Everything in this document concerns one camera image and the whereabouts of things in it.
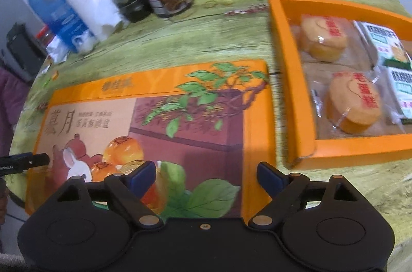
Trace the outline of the walnut biscuit pack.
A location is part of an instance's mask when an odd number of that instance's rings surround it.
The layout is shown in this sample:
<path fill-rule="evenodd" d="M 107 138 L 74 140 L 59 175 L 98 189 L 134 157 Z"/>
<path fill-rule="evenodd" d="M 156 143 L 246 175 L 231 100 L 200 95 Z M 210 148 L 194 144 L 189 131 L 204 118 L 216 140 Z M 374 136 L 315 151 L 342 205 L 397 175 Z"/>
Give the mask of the walnut biscuit pack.
<path fill-rule="evenodd" d="M 394 101 L 398 117 L 405 122 L 411 122 L 411 71 L 387 67 L 388 91 Z"/>

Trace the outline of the crumpled white plastic bag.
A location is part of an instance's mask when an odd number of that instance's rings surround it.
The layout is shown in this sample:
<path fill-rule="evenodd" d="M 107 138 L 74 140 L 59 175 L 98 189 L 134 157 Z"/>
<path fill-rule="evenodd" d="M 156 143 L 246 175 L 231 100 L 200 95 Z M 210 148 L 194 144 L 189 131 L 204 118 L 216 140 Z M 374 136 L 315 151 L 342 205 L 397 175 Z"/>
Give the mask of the crumpled white plastic bag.
<path fill-rule="evenodd" d="M 69 47 L 58 36 L 54 36 L 46 46 L 46 51 L 55 64 L 65 62 L 71 52 Z"/>

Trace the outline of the orange cardboard tray box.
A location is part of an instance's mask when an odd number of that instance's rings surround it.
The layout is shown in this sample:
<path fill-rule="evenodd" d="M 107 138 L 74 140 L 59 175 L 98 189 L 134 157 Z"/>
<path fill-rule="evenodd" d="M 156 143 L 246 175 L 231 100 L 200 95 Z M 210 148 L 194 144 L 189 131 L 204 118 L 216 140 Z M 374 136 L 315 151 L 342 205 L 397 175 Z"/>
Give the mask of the orange cardboard tray box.
<path fill-rule="evenodd" d="M 343 0 L 269 0 L 295 169 L 411 157 L 411 18 Z"/>

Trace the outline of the person in purple jacket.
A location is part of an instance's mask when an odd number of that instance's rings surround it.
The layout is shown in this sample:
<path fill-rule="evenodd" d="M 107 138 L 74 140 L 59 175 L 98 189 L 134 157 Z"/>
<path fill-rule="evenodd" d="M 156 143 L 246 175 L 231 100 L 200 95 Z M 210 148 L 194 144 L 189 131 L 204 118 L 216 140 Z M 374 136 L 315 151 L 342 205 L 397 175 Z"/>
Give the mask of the person in purple jacket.
<path fill-rule="evenodd" d="M 20 113 L 29 93 L 29 86 L 1 67 L 1 157 L 9 155 Z"/>

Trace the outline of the packaged egg cake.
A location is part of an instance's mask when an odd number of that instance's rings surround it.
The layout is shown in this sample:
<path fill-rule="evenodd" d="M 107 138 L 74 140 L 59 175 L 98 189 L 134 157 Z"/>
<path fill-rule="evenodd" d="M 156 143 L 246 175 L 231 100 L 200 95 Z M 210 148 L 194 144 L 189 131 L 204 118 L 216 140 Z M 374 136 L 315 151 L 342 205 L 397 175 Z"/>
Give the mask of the packaged egg cake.
<path fill-rule="evenodd" d="M 324 63 L 368 69 L 370 58 L 359 32 L 341 17 L 304 14 L 290 30 L 304 63 Z"/>
<path fill-rule="evenodd" d="M 399 135 L 407 132 L 379 69 L 306 72 L 320 139 Z"/>

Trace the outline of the green white snack pack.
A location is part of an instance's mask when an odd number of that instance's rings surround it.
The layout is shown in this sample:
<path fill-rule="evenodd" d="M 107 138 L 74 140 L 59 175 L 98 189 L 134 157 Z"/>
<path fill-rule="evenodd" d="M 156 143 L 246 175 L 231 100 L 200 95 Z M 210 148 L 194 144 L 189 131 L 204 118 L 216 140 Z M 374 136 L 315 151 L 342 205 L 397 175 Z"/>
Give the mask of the green white snack pack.
<path fill-rule="evenodd" d="M 373 66 L 411 70 L 411 58 L 396 33 L 390 28 L 368 22 L 353 21 Z"/>

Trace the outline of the packaged egg cake front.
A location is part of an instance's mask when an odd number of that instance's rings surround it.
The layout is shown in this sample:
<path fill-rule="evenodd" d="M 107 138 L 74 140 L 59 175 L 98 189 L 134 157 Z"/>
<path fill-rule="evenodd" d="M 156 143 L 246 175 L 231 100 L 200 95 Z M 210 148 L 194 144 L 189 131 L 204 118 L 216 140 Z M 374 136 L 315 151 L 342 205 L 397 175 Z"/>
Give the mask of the packaged egg cake front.
<path fill-rule="evenodd" d="M 368 69 L 370 58 L 359 32 L 341 17 L 304 14 L 290 30 L 304 63 L 324 63 Z"/>

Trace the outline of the orange mooncake gift box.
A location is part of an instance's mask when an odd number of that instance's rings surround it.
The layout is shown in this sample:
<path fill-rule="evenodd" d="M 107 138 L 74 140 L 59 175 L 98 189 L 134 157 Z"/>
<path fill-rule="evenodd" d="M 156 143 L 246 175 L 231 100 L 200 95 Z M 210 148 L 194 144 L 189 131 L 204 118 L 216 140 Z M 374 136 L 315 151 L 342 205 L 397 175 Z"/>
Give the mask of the orange mooncake gift box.
<path fill-rule="evenodd" d="M 241 217 L 269 201 L 260 162 L 275 162 L 274 109 L 263 60 L 210 62 L 118 75 L 52 94 L 34 151 L 25 209 L 65 180 L 129 174 L 154 163 L 142 201 L 162 218 Z"/>

